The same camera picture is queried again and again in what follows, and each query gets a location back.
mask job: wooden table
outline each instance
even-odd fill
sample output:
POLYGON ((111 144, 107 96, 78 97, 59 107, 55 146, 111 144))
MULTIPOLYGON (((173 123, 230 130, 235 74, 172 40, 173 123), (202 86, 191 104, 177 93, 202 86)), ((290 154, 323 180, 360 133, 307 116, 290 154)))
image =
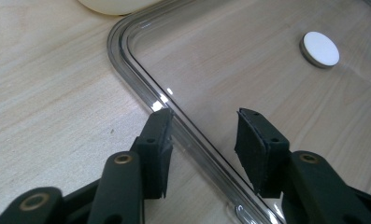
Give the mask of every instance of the wooden table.
MULTIPOLYGON (((149 110, 106 51, 120 19, 75 0, 0 1, 0 213, 29 189, 94 181, 141 132, 149 110)), ((147 223, 238 222, 184 152, 169 178, 167 198, 146 201, 147 223)))

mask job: transparent tray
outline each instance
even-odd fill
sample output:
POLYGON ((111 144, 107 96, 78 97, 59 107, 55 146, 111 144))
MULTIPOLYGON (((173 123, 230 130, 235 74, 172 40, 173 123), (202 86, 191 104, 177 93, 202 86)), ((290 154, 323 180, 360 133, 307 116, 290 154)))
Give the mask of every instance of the transparent tray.
POLYGON ((242 222, 285 220, 279 200, 254 195, 235 154, 239 107, 264 114, 291 151, 322 155, 371 194, 371 1, 163 1, 116 24, 107 49, 151 110, 175 111, 176 141, 242 222), (311 31, 336 43, 337 65, 302 56, 311 31))

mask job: cream-colored object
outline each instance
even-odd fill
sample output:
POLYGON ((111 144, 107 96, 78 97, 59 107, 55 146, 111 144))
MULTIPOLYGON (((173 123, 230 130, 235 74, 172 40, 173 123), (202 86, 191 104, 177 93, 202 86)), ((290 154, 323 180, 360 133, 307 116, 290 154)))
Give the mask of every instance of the cream-colored object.
POLYGON ((125 15, 161 0, 79 0, 81 4, 107 15, 125 15))

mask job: white disc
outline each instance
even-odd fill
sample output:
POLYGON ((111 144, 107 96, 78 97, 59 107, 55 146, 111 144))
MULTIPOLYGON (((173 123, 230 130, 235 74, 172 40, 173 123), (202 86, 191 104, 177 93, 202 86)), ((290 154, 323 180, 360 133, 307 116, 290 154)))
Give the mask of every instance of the white disc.
POLYGON ((304 53, 315 61, 316 65, 331 67, 339 62, 339 51, 334 42, 318 32, 309 32, 303 39, 304 53))

